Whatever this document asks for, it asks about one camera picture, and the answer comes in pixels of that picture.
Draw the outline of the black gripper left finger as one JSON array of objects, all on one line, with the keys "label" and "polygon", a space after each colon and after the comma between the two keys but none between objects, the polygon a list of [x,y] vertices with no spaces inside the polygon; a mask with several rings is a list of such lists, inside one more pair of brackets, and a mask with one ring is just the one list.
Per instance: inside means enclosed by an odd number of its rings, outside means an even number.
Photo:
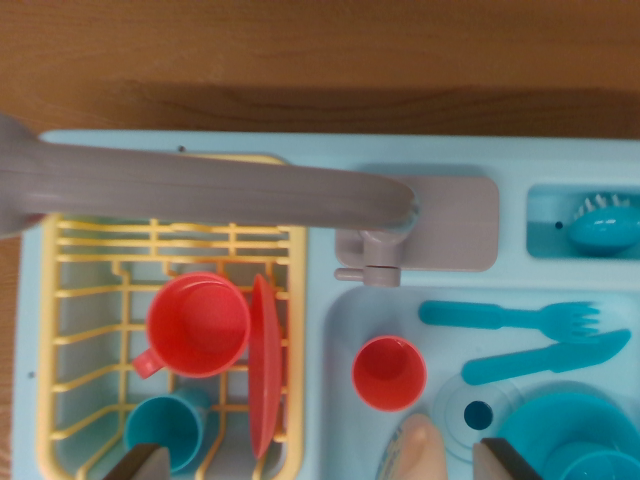
[{"label": "black gripper left finger", "polygon": [[169,479],[169,450],[152,443],[135,445],[104,477],[104,480]]}]

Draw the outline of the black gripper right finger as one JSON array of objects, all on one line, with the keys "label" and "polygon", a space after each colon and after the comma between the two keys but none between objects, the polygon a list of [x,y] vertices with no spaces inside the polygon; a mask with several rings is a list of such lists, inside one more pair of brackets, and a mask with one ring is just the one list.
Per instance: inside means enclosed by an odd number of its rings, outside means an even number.
[{"label": "black gripper right finger", "polygon": [[534,468],[503,438],[484,438],[473,445],[474,480],[542,480]]}]

